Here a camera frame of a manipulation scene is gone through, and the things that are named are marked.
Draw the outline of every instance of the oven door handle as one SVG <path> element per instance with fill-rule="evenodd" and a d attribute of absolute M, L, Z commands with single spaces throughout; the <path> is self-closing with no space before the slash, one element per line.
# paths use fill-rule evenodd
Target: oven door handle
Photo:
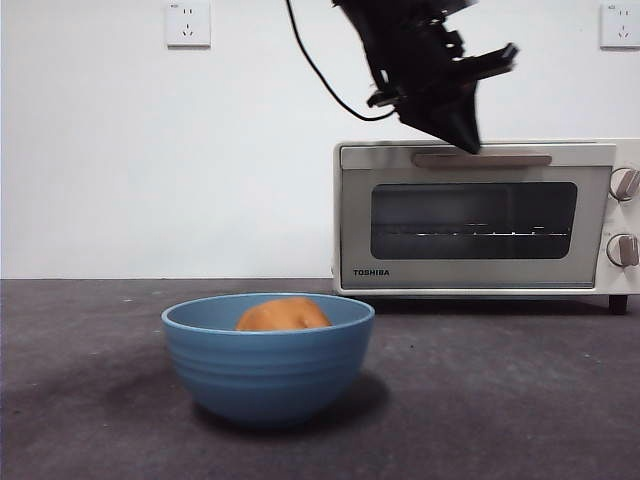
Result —
<path fill-rule="evenodd" d="M 546 167 L 551 164 L 551 156 L 513 152 L 478 155 L 416 153 L 411 162 L 419 168 L 526 168 Z"/>

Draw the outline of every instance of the bowl rim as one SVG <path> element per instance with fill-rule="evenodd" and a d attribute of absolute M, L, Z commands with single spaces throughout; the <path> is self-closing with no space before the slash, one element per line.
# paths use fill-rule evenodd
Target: bowl rim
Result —
<path fill-rule="evenodd" d="M 317 327 L 317 328 L 304 328 L 300 330 L 260 330 L 260 331 L 251 331 L 251 330 L 220 330 L 216 328 L 202 328 L 202 327 L 192 327 L 190 325 L 184 325 L 182 323 L 175 322 L 169 318 L 169 314 L 171 314 L 174 310 L 178 308 L 184 307 L 186 305 L 191 305 L 194 303 L 206 302 L 209 300 L 219 299 L 219 298 L 238 298 L 238 297 L 261 297 L 261 296 L 277 296 L 277 297 L 311 297 L 311 298 L 331 298 L 331 299 L 339 299 L 348 303 L 354 303 L 364 307 L 367 310 L 367 314 L 363 315 L 361 318 L 353 322 L 349 322 L 342 325 L 331 325 L 329 327 Z M 306 292 L 256 292 L 256 293 L 234 293 L 227 295 L 214 295 L 212 297 L 204 297 L 204 298 L 196 298 L 194 300 L 188 300 L 186 302 L 178 303 L 173 305 L 167 309 L 165 309 L 162 314 L 162 322 L 165 326 L 177 328 L 179 330 L 186 330 L 190 332 L 202 332 L 202 333 L 211 333 L 216 335 L 232 335 L 232 336 L 278 336 L 278 335 L 307 335 L 317 332 L 331 332 L 335 330 L 340 330 L 343 328 L 353 327 L 354 325 L 359 325 L 361 323 L 366 323 L 373 319 L 375 316 L 375 309 L 369 305 L 368 303 L 362 302 L 360 300 L 355 300 L 353 298 L 341 297 L 339 295 L 330 295 L 324 293 L 306 293 Z"/>

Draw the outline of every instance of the oven knob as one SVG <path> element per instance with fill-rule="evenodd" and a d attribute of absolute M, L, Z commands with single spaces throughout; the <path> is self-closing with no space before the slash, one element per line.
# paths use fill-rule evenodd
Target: oven knob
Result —
<path fill-rule="evenodd" d="M 640 172 L 633 168 L 618 168 L 611 174 L 611 196 L 619 202 L 628 202 L 638 193 Z"/>
<path fill-rule="evenodd" d="M 609 240 L 607 255 L 614 265 L 633 267 L 640 263 L 638 256 L 638 239 L 635 235 L 616 235 Z"/>

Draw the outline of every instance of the oven foot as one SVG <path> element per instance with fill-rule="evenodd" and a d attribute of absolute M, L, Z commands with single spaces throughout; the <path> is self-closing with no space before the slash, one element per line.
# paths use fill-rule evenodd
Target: oven foot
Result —
<path fill-rule="evenodd" d="M 628 298 L 628 295 L 609 295 L 609 312 L 613 315 L 626 314 Z"/>

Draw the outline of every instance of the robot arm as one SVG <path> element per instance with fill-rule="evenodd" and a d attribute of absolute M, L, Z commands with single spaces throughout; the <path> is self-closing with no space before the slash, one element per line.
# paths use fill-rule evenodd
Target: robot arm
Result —
<path fill-rule="evenodd" d="M 508 72 L 518 49 L 508 44 L 464 57 L 446 17 L 474 0 L 334 0 L 357 30 L 378 90 L 371 107 L 393 105 L 406 125 L 468 152 L 480 150 L 475 91 L 478 81 Z"/>

